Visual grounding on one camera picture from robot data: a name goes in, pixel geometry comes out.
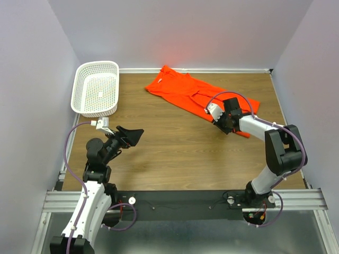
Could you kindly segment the orange t-shirt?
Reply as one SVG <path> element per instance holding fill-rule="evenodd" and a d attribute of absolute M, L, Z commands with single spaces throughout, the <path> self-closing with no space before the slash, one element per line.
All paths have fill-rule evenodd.
<path fill-rule="evenodd" d="M 145 90 L 208 122 L 213 120 L 212 116 L 204 111 L 209 101 L 222 107 L 224 100 L 235 97 L 244 113 L 257 113 L 260 106 L 259 101 L 243 98 L 234 92 L 195 79 L 188 73 L 179 73 L 166 65 Z"/>

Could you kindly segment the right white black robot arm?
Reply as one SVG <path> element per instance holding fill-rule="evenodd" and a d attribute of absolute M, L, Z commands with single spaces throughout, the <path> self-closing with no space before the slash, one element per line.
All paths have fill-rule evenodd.
<path fill-rule="evenodd" d="M 209 103 L 206 112 L 212 123 L 225 134 L 246 132 L 264 141 L 266 166 L 260 174 L 248 182 L 243 200 L 249 207 L 256 207 L 270 195 L 272 189 L 284 178 L 298 172 L 307 164 L 307 154 L 298 128 L 295 125 L 278 125 L 263 120 L 240 108 L 237 98 L 223 101 L 221 108 Z"/>

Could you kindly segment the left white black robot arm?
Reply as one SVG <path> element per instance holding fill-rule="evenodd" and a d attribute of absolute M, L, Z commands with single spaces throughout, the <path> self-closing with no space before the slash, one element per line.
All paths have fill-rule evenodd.
<path fill-rule="evenodd" d="M 111 168 L 108 163 L 123 149 L 136 146 L 144 130 L 128 130 L 117 126 L 113 131 L 106 125 L 97 126 L 96 129 L 105 134 L 107 141 L 94 138 L 87 142 L 85 170 L 82 178 L 76 177 L 82 185 L 82 191 L 61 236 L 53 237 L 50 241 L 51 253 L 94 253 L 99 229 L 117 230 L 102 222 L 108 210 L 122 213 L 123 208 L 128 207 L 132 210 L 132 221 L 136 221 L 136 198 L 130 197 L 125 203 L 118 198 L 116 186 L 109 183 Z"/>

